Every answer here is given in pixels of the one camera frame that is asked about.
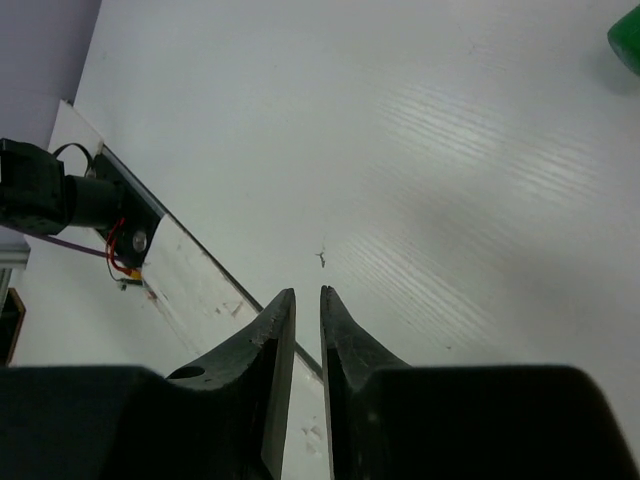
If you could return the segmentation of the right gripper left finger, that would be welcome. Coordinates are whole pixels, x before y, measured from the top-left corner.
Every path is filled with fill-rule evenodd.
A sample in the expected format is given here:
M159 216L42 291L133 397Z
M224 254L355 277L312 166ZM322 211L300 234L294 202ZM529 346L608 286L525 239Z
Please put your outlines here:
M160 376L139 366L5 368L5 479L277 479L292 383L295 295Z

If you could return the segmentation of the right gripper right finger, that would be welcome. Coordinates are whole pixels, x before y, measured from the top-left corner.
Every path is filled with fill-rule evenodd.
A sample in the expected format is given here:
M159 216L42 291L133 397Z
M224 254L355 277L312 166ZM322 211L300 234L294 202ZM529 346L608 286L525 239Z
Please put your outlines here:
M335 479L635 479L596 383L562 365L415 367L320 295Z

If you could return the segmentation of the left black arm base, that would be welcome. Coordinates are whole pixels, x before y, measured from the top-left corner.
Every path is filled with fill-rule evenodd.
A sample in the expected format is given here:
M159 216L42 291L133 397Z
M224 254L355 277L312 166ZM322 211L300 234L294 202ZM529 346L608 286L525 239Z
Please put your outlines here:
M92 172L119 195L113 220L96 231L105 241L109 275L121 290L143 287L142 268L166 209L106 145L94 157Z

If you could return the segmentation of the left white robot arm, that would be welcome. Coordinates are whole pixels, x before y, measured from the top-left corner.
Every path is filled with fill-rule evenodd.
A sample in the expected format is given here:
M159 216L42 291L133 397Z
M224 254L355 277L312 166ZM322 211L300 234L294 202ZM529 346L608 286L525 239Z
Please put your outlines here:
M95 159L83 176L65 173L59 155L70 144L48 152L34 144L1 140L1 225L30 235L55 236L69 226L104 230L119 218L124 187L98 179Z

